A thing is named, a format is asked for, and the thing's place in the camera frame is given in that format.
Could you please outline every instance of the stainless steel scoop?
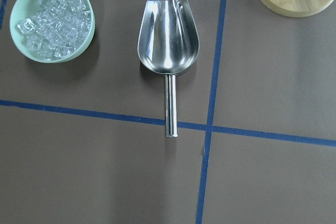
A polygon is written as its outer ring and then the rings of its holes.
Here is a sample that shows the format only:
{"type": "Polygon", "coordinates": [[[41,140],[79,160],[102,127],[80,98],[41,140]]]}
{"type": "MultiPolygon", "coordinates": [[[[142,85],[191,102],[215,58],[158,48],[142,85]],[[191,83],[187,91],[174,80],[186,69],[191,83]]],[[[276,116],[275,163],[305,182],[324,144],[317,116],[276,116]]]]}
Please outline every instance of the stainless steel scoop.
{"type": "Polygon", "coordinates": [[[167,137],[177,136],[176,75],[195,62],[198,49],[198,34],[188,0],[147,1],[138,54],[149,70],[164,75],[167,137]]]}

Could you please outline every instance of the table surface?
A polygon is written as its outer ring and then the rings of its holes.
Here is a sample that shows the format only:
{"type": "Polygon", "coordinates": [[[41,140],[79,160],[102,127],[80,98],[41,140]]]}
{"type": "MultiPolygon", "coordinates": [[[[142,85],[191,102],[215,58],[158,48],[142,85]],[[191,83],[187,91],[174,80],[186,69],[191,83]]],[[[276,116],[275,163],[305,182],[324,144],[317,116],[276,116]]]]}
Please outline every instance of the table surface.
{"type": "Polygon", "coordinates": [[[146,0],[90,0],[78,58],[34,62],[0,9],[0,223],[333,223],[336,3],[289,18],[260,0],[188,0],[200,40],[177,77],[137,53],[146,0]]]}

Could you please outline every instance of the ice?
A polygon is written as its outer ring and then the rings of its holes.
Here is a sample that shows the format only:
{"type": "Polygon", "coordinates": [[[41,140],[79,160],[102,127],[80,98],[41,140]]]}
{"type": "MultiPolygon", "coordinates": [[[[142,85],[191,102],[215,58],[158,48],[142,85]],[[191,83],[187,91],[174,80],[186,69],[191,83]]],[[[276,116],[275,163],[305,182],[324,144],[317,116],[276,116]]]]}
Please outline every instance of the ice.
{"type": "Polygon", "coordinates": [[[85,0],[38,2],[38,12],[17,25],[27,37],[27,48],[45,61],[72,54],[87,38],[91,27],[91,11],[85,0]]]}
{"type": "Polygon", "coordinates": [[[81,12],[86,9],[84,0],[68,0],[68,5],[72,12],[81,12]]]}
{"type": "Polygon", "coordinates": [[[42,46],[43,37],[33,34],[27,37],[26,46],[29,50],[39,52],[42,46]]]}
{"type": "Polygon", "coordinates": [[[19,28],[21,33],[23,33],[25,36],[29,36],[36,30],[36,25],[30,18],[22,20],[22,22],[18,24],[17,27],[19,28]]]}

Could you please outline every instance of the bowl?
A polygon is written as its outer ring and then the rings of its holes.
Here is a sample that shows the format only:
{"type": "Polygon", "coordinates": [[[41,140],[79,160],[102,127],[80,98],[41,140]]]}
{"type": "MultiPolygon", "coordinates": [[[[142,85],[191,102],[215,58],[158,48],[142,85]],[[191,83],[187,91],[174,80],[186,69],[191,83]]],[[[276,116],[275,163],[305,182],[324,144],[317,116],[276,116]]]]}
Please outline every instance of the bowl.
{"type": "Polygon", "coordinates": [[[38,12],[39,3],[38,0],[17,0],[14,4],[11,18],[9,20],[9,28],[10,28],[10,34],[12,36],[13,42],[15,46],[18,48],[18,50],[23,53],[26,57],[29,59],[32,59],[34,61],[43,62],[43,63],[58,63],[58,62],[65,62],[68,60],[72,60],[82,54],[90,45],[93,34],[95,33],[95,21],[94,21],[94,15],[92,6],[90,4],[89,0],[84,0],[86,7],[90,10],[91,14],[91,26],[89,28],[88,36],[83,41],[81,46],[79,46],[73,53],[61,58],[61,59],[52,59],[52,60],[44,60],[42,57],[34,51],[29,50],[26,45],[25,36],[20,32],[20,30],[17,28],[17,25],[24,20],[27,17],[31,17],[35,15],[38,12]]]}

